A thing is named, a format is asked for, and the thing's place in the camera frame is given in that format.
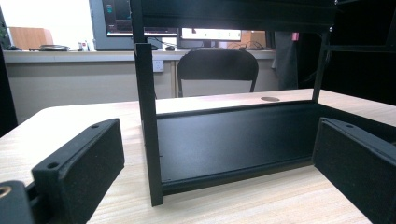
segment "black metal post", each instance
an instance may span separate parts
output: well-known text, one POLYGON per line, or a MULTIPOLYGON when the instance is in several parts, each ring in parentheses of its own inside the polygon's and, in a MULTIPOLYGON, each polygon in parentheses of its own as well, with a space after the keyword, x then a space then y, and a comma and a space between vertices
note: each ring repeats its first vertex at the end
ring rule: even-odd
POLYGON ((131 0, 132 27, 134 34, 134 61, 140 116, 146 148, 148 182, 151 205, 163 204, 160 152, 158 143, 157 112, 155 107, 154 73, 152 70, 151 44, 144 37, 141 0, 131 0))
POLYGON ((329 52, 326 49, 326 46, 329 44, 329 38, 330 38, 330 32, 325 32, 322 34, 322 42, 320 45, 317 76, 315 78, 314 93, 312 95, 312 100, 315 103, 317 103, 319 100, 319 94, 320 94, 320 88, 321 88, 321 83, 322 83, 322 79, 323 79, 324 68, 326 66, 327 53, 329 52))

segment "desk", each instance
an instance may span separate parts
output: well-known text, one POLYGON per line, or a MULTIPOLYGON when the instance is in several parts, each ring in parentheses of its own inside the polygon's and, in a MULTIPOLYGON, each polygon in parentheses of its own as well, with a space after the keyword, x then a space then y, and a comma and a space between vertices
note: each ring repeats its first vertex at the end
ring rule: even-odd
MULTIPOLYGON (((162 99, 158 113, 307 99, 312 90, 162 99)), ((396 126, 396 106, 329 91, 319 102, 396 126)), ((91 223, 369 223, 316 168, 308 166, 164 197, 151 207, 138 102, 44 109, 0 139, 0 182, 33 181, 30 170, 95 122, 120 118, 125 168, 91 223)))

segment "black tray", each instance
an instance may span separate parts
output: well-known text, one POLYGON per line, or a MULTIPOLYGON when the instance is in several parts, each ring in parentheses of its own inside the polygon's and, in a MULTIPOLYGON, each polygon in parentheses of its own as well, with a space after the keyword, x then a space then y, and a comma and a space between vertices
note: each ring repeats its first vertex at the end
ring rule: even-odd
POLYGON ((159 115, 163 195, 310 165, 320 117, 396 141, 395 127, 311 101, 159 115))

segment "computer monitor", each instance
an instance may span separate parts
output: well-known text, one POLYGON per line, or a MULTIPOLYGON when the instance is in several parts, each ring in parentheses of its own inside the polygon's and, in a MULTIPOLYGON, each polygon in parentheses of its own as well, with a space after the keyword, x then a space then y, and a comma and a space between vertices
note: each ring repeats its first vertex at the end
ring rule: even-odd
POLYGON ((227 30, 227 29, 200 29, 200 28, 181 28, 180 40, 195 40, 202 41, 203 47, 219 46, 219 42, 239 42, 241 41, 241 30, 227 30))
MULTIPOLYGON (((96 50, 134 48, 129 0, 90 0, 92 29, 96 50)), ((145 37, 177 37, 177 28, 145 28, 145 37)), ((161 48, 161 43, 148 40, 161 48)))

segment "black panel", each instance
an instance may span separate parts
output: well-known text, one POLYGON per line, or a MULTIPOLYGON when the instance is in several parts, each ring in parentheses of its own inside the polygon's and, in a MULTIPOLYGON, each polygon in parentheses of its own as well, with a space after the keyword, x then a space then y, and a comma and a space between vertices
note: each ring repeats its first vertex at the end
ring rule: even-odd
POLYGON ((164 194, 310 164, 320 117, 359 123, 396 141, 394 127, 314 103, 162 115, 158 135, 164 194))
POLYGON ((111 119, 77 135, 32 173, 38 194, 48 198, 54 223, 86 223, 123 165, 120 122, 111 119))
POLYGON ((315 166, 372 222, 396 223, 396 146, 353 124, 321 121, 315 166))
POLYGON ((146 26, 324 32, 334 1, 168 0, 142 1, 146 26))

